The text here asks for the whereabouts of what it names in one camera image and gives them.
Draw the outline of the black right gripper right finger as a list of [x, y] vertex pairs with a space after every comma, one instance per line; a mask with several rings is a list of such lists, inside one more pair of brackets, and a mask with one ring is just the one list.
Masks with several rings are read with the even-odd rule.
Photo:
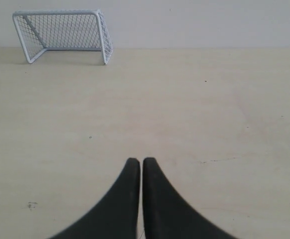
[[233, 239], [190, 206], [154, 157], [143, 160], [143, 219], [147, 239]]

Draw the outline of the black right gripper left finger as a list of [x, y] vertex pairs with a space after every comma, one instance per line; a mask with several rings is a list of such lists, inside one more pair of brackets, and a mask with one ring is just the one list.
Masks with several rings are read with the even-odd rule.
[[140, 200], [140, 162], [129, 158], [103, 198], [53, 239], [136, 239]]

